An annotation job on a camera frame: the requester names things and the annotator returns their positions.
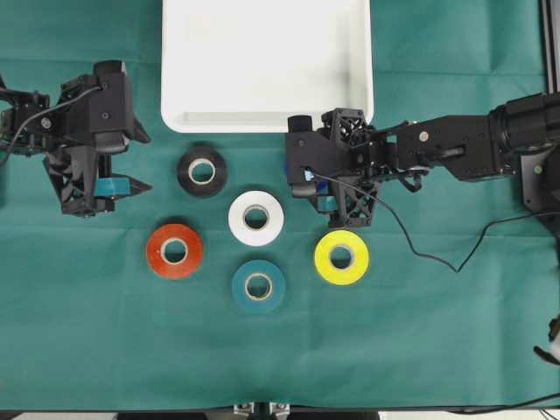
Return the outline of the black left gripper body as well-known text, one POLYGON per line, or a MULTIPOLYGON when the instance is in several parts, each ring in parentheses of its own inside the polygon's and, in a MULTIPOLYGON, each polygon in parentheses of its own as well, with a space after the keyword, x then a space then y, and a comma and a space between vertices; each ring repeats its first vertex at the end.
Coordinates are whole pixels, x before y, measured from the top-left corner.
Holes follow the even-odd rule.
POLYGON ((112 157, 97 151, 90 132, 89 97, 102 88, 95 75, 68 83, 56 106, 41 116, 47 135, 43 164, 63 214, 92 217, 115 210, 116 200, 96 196, 96 180, 114 177, 112 157))

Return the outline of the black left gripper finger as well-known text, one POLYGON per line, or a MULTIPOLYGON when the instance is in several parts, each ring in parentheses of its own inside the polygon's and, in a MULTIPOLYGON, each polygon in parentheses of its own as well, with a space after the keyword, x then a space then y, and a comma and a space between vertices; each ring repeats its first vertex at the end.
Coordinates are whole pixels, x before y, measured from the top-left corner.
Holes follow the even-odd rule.
POLYGON ((151 185, 147 185, 130 176, 114 176, 98 178, 96 180, 96 196, 109 198, 111 200, 132 197, 140 193, 148 192, 151 189, 151 185))
POLYGON ((140 144, 148 144, 151 141, 150 136, 135 114, 132 114, 129 118, 129 139, 140 144))

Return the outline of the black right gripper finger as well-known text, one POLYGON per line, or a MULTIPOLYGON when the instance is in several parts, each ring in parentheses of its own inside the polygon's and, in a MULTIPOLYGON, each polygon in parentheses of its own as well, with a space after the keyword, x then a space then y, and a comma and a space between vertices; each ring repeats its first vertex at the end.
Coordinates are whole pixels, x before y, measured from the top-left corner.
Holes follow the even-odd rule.
POLYGON ((328 214, 336 211, 336 199, 330 193, 329 183, 320 181, 317 183, 317 211, 328 214))

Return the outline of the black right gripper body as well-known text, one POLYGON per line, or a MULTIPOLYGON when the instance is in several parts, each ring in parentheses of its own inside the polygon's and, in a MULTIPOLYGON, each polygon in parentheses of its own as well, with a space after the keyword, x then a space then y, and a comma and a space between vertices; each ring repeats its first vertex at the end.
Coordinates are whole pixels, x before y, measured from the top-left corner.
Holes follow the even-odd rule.
POLYGON ((333 178, 319 175, 329 183, 336 199, 336 211, 324 213, 330 228, 364 228, 371 225, 382 178, 395 165, 394 148, 387 135, 367 124, 361 110, 336 108, 321 116, 322 127, 332 131, 337 145, 348 152, 350 169, 333 178))

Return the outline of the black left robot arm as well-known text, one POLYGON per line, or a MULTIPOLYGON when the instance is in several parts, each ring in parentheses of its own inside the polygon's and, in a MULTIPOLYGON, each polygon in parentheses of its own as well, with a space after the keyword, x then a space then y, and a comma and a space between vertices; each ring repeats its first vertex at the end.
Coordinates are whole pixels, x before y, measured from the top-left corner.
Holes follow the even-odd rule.
POLYGON ((112 157, 149 136, 132 108, 125 73, 82 75, 62 85, 55 106, 39 92, 1 88, 1 162, 43 155, 43 166, 63 214, 92 217, 151 186, 112 170, 112 157))

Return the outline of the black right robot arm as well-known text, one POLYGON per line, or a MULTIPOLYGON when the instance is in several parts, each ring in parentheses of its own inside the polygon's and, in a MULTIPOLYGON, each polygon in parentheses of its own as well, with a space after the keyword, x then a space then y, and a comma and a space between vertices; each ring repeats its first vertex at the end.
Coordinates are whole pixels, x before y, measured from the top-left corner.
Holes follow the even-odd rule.
POLYGON ((324 149, 308 172, 339 180, 355 192, 339 199, 332 217, 342 226, 369 218, 380 183, 399 180, 415 193, 434 166, 464 182, 521 175, 531 216, 559 235, 559 95, 535 94, 500 105, 487 115, 447 115, 388 129, 367 125, 358 111, 336 108, 310 143, 324 149), (356 201, 367 198, 366 205, 356 201))

